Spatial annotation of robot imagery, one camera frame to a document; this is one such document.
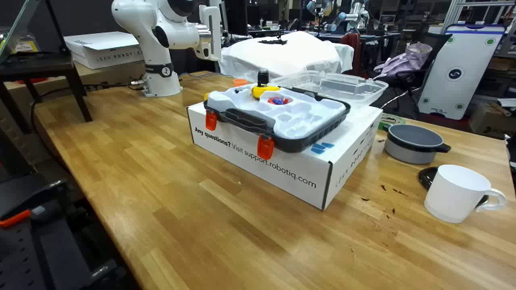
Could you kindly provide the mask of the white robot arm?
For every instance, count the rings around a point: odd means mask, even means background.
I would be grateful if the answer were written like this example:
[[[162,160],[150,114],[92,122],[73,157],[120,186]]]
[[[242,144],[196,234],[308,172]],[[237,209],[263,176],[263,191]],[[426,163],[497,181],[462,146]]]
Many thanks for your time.
[[[200,60],[221,59],[221,0],[113,0],[115,22],[133,35],[142,51],[146,97],[178,96],[183,88],[173,51],[192,49]]]

